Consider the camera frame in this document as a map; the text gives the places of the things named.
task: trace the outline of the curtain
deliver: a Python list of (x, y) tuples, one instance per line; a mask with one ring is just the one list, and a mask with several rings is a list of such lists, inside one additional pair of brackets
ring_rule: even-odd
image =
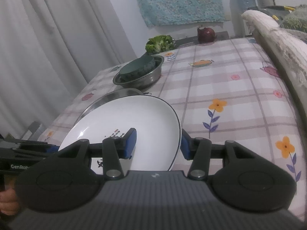
[(122, 32), (109, 0), (0, 0), (0, 133), (49, 126), (100, 70), (135, 58)]

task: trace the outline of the table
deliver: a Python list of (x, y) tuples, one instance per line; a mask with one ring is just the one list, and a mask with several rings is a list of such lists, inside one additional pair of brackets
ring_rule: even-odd
[[(143, 92), (168, 102), (191, 137), (224, 144), (234, 140), (289, 172), (297, 183), (290, 210), (305, 214), (306, 170), (299, 118), (282, 79), (253, 38), (219, 41), (161, 53), (162, 77)], [(60, 145), (79, 115), (99, 97), (118, 89), (112, 83), (124, 64), (100, 71), (40, 136)], [(179, 152), (174, 170), (191, 161)], [(209, 174), (222, 167), (212, 160)]]

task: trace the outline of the green leafy vegetable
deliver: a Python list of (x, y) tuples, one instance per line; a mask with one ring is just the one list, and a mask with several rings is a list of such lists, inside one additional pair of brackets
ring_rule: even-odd
[(174, 41), (170, 35), (158, 35), (150, 38), (145, 46), (149, 54), (157, 54), (175, 49)]

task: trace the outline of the metal screw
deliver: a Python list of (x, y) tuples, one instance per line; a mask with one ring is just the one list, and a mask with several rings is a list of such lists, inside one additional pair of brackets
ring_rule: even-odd
[(191, 171), (191, 176), (196, 177), (196, 178), (201, 178), (205, 176), (206, 172), (203, 170), (192, 170)]
[(120, 176), (120, 174), (121, 174), (121, 172), (119, 170), (108, 170), (106, 172), (106, 175), (108, 177), (118, 177), (118, 176)]

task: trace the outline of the purple leaf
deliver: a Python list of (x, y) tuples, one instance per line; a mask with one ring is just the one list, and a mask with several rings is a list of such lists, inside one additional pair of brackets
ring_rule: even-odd
[(300, 175), (301, 175), (302, 171), (298, 172), (295, 181), (298, 182), (300, 180)]
[(210, 111), (210, 110), (208, 110), (208, 115), (209, 115), (209, 117), (213, 117), (213, 114), (212, 114), (212, 112)]
[(215, 125), (215, 126), (213, 126), (213, 127), (210, 129), (210, 132), (215, 132), (218, 126), (219, 126), (218, 124)]
[(293, 162), (293, 165), (296, 164), (296, 153), (294, 154), (294, 156), (292, 158), (292, 162)]
[(203, 124), (204, 124), (204, 126), (205, 126), (206, 129), (208, 129), (208, 130), (210, 129), (210, 125), (209, 125), (209, 124), (204, 123), (204, 122), (203, 122)]
[(293, 167), (293, 166), (287, 164), (287, 167), (288, 167), (288, 169), (289, 169), (292, 173), (295, 173), (294, 167)]
[(211, 120), (211, 122), (214, 123), (214, 122), (216, 122), (219, 118), (220, 118), (220, 116), (217, 116), (217, 117), (213, 118), (213, 119)]

